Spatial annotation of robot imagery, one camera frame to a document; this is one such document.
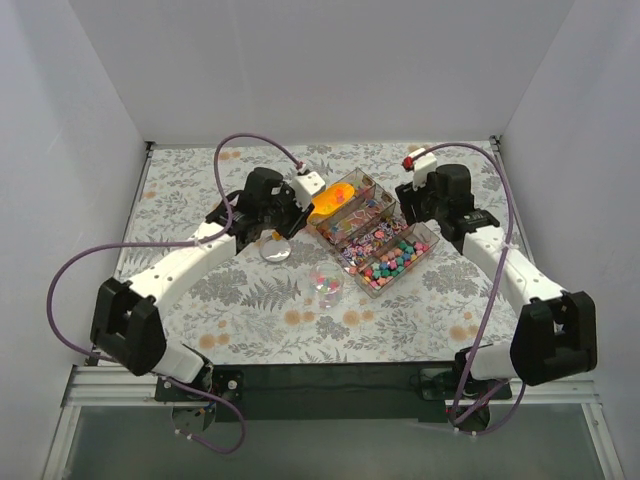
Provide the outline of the silver round jar lid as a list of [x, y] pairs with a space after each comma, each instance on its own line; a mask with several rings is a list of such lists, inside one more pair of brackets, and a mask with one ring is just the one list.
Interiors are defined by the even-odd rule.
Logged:
[[260, 246], [260, 255], [269, 263], [281, 263], [291, 255], [291, 244], [285, 239], [267, 238]]

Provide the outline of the yellow plastic scoop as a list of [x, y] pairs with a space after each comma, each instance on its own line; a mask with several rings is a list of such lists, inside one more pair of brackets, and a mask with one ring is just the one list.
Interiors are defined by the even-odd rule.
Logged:
[[338, 182], [329, 186], [324, 192], [312, 199], [313, 211], [307, 222], [317, 225], [337, 213], [355, 195], [353, 185], [346, 182]]

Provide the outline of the clear compartment candy box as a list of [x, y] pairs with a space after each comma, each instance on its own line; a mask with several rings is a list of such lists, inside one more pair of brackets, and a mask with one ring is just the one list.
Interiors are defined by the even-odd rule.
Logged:
[[439, 238], [423, 224], [409, 226], [393, 196], [361, 169], [338, 182], [353, 185], [354, 197], [321, 223], [308, 224], [345, 272], [377, 298], [427, 259]]

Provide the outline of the clear plastic jar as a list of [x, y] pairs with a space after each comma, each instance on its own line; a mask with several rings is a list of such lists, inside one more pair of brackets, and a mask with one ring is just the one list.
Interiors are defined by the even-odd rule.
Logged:
[[309, 274], [312, 296], [319, 309], [336, 307], [344, 293], [344, 274], [341, 267], [330, 262], [319, 262]]

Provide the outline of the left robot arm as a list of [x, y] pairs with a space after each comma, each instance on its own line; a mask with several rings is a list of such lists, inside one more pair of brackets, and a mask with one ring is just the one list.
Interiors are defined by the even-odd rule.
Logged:
[[192, 236], [133, 277], [111, 278], [99, 288], [90, 339], [136, 376], [159, 374], [178, 381], [193, 400], [213, 386], [208, 362], [165, 335], [163, 318], [214, 267], [257, 241], [266, 230], [285, 239], [306, 226], [313, 199], [326, 188], [314, 171], [291, 181], [269, 168], [249, 173], [243, 189], [225, 195]]

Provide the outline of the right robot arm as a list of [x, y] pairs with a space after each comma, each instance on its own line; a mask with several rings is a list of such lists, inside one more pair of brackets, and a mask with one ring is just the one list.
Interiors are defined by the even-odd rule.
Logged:
[[571, 293], [508, 246], [498, 220], [476, 208], [471, 175], [458, 164], [405, 158], [411, 182], [396, 189], [408, 224], [434, 220], [441, 236], [498, 283], [518, 322], [510, 343], [457, 353], [454, 389], [475, 397], [489, 383], [520, 379], [538, 386], [595, 369], [596, 307], [585, 292]]

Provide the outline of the floral patterned table mat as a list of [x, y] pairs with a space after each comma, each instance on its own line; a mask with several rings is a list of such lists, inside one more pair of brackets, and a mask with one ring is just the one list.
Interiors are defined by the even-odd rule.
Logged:
[[[118, 275], [154, 264], [159, 242], [187, 238], [256, 167], [290, 176], [301, 160], [328, 183], [360, 169], [393, 191], [408, 179], [401, 160], [410, 150], [405, 143], [302, 145], [289, 156], [270, 146], [156, 149], [129, 224], [135, 248]], [[280, 263], [251, 245], [216, 267], [164, 317], [167, 336], [217, 364], [449, 360], [476, 337], [512, 337], [517, 317], [509, 303], [490, 300], [490, 280], [446, 241], [376, 298], [345, 276], [338, 303], [328, 308], [310, 274], [332, 266], [333, 257], [309, 229], [291, 247]]]

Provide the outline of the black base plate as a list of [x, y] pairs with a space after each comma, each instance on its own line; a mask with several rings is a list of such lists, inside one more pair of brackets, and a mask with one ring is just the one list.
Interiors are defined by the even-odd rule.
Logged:
[[246, 420], [391, 420], [445, 423], [458, 377], [451, 362], [221, 365], [199, 390]]

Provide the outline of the aluminium frame rail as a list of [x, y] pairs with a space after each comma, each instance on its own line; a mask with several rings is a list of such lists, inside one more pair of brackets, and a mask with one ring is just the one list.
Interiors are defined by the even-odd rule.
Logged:
[[47, 479], [621, 479], [587, 376], [513, 381], [449, 424], [438, 363], [222, 366], [232, 408], [121, 367], [77, 367]]

